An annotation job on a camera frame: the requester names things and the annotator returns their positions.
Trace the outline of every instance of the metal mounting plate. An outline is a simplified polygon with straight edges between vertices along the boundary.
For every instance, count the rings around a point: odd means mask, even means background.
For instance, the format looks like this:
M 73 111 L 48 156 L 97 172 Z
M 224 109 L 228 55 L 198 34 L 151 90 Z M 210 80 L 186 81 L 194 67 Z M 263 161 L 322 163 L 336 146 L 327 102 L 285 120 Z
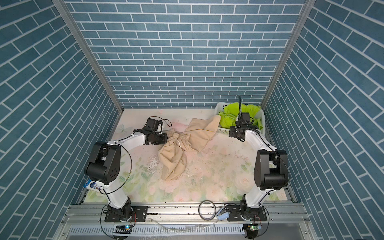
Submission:
M 147 206 L 132 206 L 133 212 L 136 213 L 136 222 L 145 222 L 147 217 Z M 119 219 L 113 217 L 113 215 L 105 215 L 105 222 L 120 222 Z
M 229 218 L 227 218 L 228 222 L 244 221 L 240 215 L 240 206 L 227 205 L 226 208 L 228 208 L 231 211 L 229 213 Z M 256 214 L 259 216 L 260 221 L 267 221 L 264 209 L 258 208 Z M 243 218 L 245 218 L 245 219 L 248 219 L 248 217 L 250 217 L 250 216 L 248 216 L 248 215 L 243 216 Z M 255 220 L 256 222 L 258 222 L 259 219 L 258 218 L 255 219 L 255 217 L 256 216 L 253 216 L 251 218 L 251 221 Z

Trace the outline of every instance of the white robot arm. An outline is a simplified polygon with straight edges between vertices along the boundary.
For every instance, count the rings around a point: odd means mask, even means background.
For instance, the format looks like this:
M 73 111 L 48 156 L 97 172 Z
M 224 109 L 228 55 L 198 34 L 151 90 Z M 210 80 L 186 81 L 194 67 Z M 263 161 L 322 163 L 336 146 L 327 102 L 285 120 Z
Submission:
M 125 222 L 132 215 L 131 200 L 121 188 L 124 184 L 120 185 L 116 179 L 120 171 L 121 148 L 129 154 L 129 150 L 144 144 L 165 144 L 167 134 L 162 130 L 162 120 L 148 118 L 142 129 L 135 129 L 128 137 L 94 144 L 84 168 L 84 173 L 90 177 L 85 187 L 107 196 L 107 212 L 113 215 L 112 219 Z

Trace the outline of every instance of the blue clip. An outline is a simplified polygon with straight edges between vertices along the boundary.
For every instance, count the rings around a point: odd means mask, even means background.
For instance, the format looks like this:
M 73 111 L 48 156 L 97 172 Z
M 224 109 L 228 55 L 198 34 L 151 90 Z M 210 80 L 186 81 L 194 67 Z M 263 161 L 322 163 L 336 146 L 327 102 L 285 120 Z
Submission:
M 223 209 L 224 209 L 224 207 L 220 208 L 220 210 L 216 214 L 217 219 L 219 219 L 220 221 L 229 218 L 229 213 L 228 212 L 220 214 Z
M 225 212 L 225 213 L 223 213 L 221 215 L 217 215 L 217 219 L 219 219 L 219 220 L 224 220 L 224 219 L 227 219 L 227 218 L 229 218 L 229 212 Z

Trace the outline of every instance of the vent grille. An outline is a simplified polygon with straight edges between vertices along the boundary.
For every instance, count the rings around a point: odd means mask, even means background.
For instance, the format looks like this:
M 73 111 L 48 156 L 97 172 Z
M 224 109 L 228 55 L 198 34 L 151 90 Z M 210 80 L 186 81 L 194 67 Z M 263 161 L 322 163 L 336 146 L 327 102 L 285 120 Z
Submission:
M 242 224 L 229 223 L 229 224 L 205 224 L 205 225 L 184 225 L 184 224 L 167 224 L 164 225 L 165 229 L 157 224 L 145 224 L 136 225 L 131 234 L 123 234 L 121 229 L 117 229 L 116 225 L 103 226 L 104 231 L 108 235 L 115 236 L 132 236 L 132 237 L 144 237 L 144 236 L 172 236 L 172 235 L 224 235 L 224 234 L 244 234 Z M 99 236 L 104 235 L 98 225 L 82 225 L 71 226 L 69 235 L 74 236 Z

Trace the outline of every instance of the white table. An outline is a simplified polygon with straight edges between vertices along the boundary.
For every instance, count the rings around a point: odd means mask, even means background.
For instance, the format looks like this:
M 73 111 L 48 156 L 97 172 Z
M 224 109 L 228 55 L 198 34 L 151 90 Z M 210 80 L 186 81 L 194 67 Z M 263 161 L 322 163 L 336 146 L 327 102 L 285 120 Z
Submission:
M 150 116 L 169 119 L 172 128 L 184 131 L 192 118 L 208 119 L 214 109 L 126 109 L 113 135 L 113 139 L 126 137 L 134 129 L 144 126 Z M 216 133 L 201 151 L 186 152 L 187 166 L 179 179 L 160 179 L 162 164 L 157 152 L 162 145 L 140 146 L 132 149 L 132 174 L 123 187 L 132 202 L 201 202 L 239 201 L 255 184 L 253 169 L 256 151 L 246 142 Z M 122 151 L 119 181 L 128 176 L 130 160 Z M 266 200 L 287 200 L 283 189 Z M 89 191 L 85 202 L 107 202 L 107 198 Z

